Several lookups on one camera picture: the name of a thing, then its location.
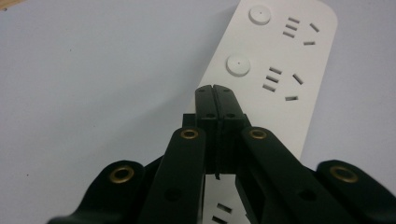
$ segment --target brass ring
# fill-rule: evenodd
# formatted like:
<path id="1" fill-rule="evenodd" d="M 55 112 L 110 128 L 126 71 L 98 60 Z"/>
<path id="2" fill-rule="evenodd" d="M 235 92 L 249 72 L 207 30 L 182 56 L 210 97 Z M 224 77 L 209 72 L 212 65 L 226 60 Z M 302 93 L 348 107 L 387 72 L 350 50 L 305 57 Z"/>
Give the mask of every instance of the brass ring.
<path id="1" fill-rule="evenodd" d="M 129 165 L 123 165 L 111 172 L 109 179 L 115 184 L 122 184 L 130 180 L 134 176 L 134 169 Z"/>
<path id="2" fill-rule="evenodd" d="M 348 175 L 340 175 L 338 171 L 347 172 Z M 347 183 L 356 183 L 359 180 L 358 176 L 355 173 L 353 173 L 351 170 L 347 169 L 344 166 L 339 166 L 339 165 L 332 166 L 330 168 L 330 174 L 332 174 L 332 176 L 334 176 L 335 178 Z"/>
<path id="3" fill-rule="evenodd" d="M 183 130 L 180 135 L 185 139 L 194 139 L 198 137 L 198 132 L 194 129 L 186 129 Z"/>
<path id="4" fill-rule="evenodd" d="M 250 135 L 250 137 L 255 139 L 264 139 L 267 137 L 267 133 L 257 129 L 251 130 L 250 132 L 248 132 L 248 134 Z"/>

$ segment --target gray background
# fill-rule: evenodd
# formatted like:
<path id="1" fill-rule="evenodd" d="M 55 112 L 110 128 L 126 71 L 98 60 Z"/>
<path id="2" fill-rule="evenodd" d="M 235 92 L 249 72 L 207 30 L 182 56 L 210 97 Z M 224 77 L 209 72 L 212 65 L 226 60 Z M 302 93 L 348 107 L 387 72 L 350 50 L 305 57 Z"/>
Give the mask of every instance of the gray background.
<path id="1" fill-rule="evenodd" d="M 396 2 L 338 17 L 302 162 L 353 163 L 396 194 Z M 236 0 L 26 1 L 0 12 L 0 217 L 77 208 L 113 161 L 161 156 Z"/>

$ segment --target brass screw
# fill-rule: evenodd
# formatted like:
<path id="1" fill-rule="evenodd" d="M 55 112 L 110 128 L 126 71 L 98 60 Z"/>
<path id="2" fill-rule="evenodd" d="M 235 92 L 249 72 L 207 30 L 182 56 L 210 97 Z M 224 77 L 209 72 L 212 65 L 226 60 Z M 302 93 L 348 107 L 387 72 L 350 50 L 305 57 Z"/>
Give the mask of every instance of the brass screw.
<path id="1" fill-rule="evenodd" d="M 267 137 L 267 133 L 257 129 L 251 130 L 250 132 L 248 132 L 248 134 L 250 135 L 250 137 L 255 139 L 264 139 Z"/>
<path id="2" fill-rule="evenodd" d="M 111 172 L 109 179 L 115 184 L 122 184 L 134 177 L 134 169 L 129 165 L 120 166 Z"/>
<path id="3" fill-rule="evenodd" d="M 335 178 L 350 184 L 356 183 L 359 180 L 358 176 L 355 173 L 340 165 L 332 166 L 330 168 L 330 174 L 332 174 L 332 176 L 334 176 Z"/>
<path id="4" fill-rule="evenodd" d="M 183 130 L 180 135 L 185 139 L 194 139 L 198 137 L 198 132 L 195 131 L 194 129 L 186 129 Z"/>

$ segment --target round button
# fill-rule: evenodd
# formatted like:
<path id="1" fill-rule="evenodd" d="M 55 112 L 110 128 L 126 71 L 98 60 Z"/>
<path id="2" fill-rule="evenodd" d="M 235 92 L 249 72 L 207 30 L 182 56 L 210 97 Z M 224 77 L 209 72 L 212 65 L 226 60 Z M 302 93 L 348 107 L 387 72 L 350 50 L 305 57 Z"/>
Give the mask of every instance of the round button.
<path id="1" fill-rule="evenodd" d="M 265 25 L 271 20 L 271 11 L 268 7 L 255 6 L 250 9 L 248 16 L 253 23 Z"/>
<path id="2" fill-rule="evenodd" d="M 235 77 L 243 77 L 250 70 L 250 61 L 242 55 L 233 55 L 227 59 L 227 70 Z"/>

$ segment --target extension socket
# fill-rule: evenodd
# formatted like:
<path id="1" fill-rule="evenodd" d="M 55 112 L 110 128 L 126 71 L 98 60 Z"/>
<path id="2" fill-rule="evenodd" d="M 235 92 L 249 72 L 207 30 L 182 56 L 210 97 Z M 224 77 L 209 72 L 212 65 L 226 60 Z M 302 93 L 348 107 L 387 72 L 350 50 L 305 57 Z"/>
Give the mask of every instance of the extension socket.
<path id="1" fill-rule="evenodd" d="M 233 90 L 251 124 L 300 158 L 336 26 L 316 0 L 242 0 L 199 87 Z M 204 223 L 249 223 L 234 177 L 221 178 L 206 177 Z"/>

